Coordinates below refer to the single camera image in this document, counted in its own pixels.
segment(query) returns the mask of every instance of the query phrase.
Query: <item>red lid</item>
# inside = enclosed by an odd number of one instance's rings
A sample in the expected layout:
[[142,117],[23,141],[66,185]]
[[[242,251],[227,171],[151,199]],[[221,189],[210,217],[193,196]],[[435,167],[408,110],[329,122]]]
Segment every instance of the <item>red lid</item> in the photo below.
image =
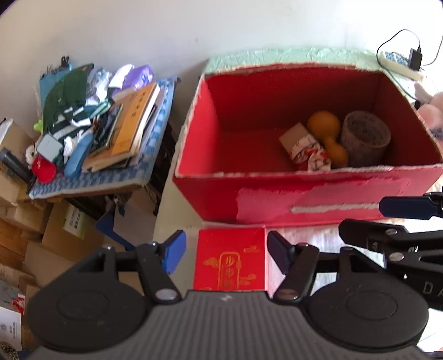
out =
[[43,156],[37,155],[32,163],[32,172],[42,184],[47,184],[54,180],[57,168]]

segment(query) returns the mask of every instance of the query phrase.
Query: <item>gray ribbed panel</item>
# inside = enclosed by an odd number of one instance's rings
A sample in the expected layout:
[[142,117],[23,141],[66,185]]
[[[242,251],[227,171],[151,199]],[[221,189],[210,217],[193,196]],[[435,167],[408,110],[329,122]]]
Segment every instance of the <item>gray ribbed panel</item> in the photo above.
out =
[[78,355],[40,348],[30,359],[420,360],[427,357],[415,347],[387,354],[342,349],[315,333],[300,310],[278,306],[265,293],[189,292],[179,304],[157,306],[134,336],[113,348]]

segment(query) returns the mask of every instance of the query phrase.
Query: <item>red gift box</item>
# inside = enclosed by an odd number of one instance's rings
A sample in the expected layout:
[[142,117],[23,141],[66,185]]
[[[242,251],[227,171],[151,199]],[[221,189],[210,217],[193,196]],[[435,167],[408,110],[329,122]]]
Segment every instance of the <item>red gift box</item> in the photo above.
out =
[[266,290],[266,260],[264,228],[200,230],[194,290]]
[[[381,165],[295,171],[279,137],[318,110],[377,115],[392,140]],[[384,196],[421,196],[443,173],[435,140],[380,71],[278,64],[206,74],[173,180],[207,221],[266,226],[381,218]]]

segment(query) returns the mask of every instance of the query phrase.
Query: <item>orange gourd-shaped object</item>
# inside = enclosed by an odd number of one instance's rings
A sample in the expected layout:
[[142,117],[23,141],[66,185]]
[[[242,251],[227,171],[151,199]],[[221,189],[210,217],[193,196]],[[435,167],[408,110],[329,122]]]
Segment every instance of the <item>orange gourd-shaped object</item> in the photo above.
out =
[[307,121],[307,129],[323,144],[335,169],[346,168],[349,160],[345,148],[336,141],[341,127],[340,120],[329,111],[317,111]]

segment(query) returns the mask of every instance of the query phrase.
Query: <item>open box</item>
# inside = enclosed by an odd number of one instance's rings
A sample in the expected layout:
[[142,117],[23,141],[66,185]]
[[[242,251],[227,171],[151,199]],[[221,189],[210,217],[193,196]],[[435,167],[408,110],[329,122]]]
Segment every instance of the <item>open box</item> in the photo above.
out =
[[[392,140],[381,165],[294,171],[279,137],[318,110],[343,121],[376,114]],[[383,196],[419,196],[443,173],[440,148],[380,71],[287,64],[207,74],[200,80],[174,182],[208,221],[271,226],[377,219]]]

